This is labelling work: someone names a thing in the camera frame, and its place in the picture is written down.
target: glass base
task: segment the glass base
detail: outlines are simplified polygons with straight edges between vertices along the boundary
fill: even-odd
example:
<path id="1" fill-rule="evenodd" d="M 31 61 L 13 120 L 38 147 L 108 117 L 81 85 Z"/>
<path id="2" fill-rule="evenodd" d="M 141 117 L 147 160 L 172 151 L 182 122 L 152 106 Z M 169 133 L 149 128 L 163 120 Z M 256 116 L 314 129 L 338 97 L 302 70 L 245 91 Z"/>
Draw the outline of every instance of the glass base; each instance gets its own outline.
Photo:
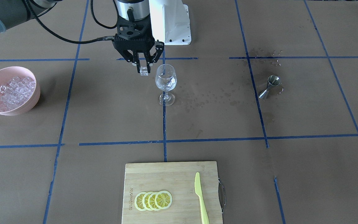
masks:
<path id="1" fill-rule="evenodd" d="M 165 96 L 164 96 L 164 93 L 162 93 L 160 96 L 158 96 L 158 101 L 159 104 L 161 105 L 164 105 L 164 101 L 165 101 L 165 106 L 172 105 L 175 102 L 175 95 L 173 95 L 170 92 L 165 92 Z"/>

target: ice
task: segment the ice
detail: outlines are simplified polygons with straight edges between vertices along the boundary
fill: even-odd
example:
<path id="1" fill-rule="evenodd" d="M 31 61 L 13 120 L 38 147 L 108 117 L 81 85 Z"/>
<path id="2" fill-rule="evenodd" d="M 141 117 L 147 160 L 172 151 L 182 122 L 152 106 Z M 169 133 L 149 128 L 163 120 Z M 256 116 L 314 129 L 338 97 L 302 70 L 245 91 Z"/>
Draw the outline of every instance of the ice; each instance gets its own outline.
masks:
<path id="1" fill-rule="evenodd" d="M 36 83 L 30 78 L 13 77 L 0 86 L 0 112 L 13 110 L 23 105 L 34 93 Z"/>
<path id="2" fill-rule="evenodd" d="M 147 67 L 140 67 L 140 75 L 147 76 L 149 72 L 147 71 Z"/>

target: pink bowl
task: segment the pink bowl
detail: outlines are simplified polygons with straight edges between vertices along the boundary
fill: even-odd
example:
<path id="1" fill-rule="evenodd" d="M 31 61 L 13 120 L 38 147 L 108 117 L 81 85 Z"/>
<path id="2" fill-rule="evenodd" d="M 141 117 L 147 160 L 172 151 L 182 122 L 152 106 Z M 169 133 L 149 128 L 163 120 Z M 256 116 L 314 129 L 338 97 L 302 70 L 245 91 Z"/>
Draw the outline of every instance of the pink bowl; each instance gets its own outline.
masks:
<path id="1" fill-rule="evenodd" d="M 39 96 L 41 94 L 40 86 L 34 76 L 34 74 L 28 70 L 27 68 L 19 67 L 19 66 L 13 66 L 8 68 L 3 68 L 0 70 L 0 86 L 5 85 L 11 78 L 18 76 L 19 78 L 26 78 L 30 77 L 35 81 L 35 90 L 34 93 L 30 96 L 30 98 L 21 106 L 17 107 L 16 109 L 0 112 L 1 115 L 7 115 L 7 116 L 13 116 L 13 115 L 19 115 L 22 113 L 25 113 L 31 108 L 33 108 L 38 100 Z"/>

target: knife handle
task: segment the knife handle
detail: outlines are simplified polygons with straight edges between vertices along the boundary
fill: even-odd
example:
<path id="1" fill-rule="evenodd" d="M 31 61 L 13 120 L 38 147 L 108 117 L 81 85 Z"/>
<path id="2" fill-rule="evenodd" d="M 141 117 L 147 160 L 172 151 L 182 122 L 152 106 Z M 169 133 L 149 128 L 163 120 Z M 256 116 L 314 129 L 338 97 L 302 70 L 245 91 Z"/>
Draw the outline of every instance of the knife handle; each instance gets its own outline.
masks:
<path id="1" fill-rule="evenodd" d="M 208 215 L 206 213 L 204 199 L 202 196 L 201 197 L 199 196 L 199 198 L 200 198 L 201 221 L 203 224 L 209 224 L 209 219 L 208 219 Z"/>

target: wine glass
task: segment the wine glass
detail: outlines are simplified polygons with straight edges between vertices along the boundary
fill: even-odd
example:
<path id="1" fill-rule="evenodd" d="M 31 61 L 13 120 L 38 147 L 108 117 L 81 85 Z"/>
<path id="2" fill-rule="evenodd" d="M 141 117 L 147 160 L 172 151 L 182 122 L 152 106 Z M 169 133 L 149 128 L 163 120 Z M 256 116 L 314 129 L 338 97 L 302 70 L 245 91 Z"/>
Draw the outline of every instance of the wine glass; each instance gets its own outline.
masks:
<path id="1" fill-rule="evenodd" d="M 163 64 L 157 68 L 157 74 L 155 75 L 155 84 L 161 89 L 162 94 L 158 97 L 158 101 L 161 105 L 169 106 L 175 102 L 175 95 L 169 91 L 175 88 L 177 82 L 175 69 L 172 65 Z"/>

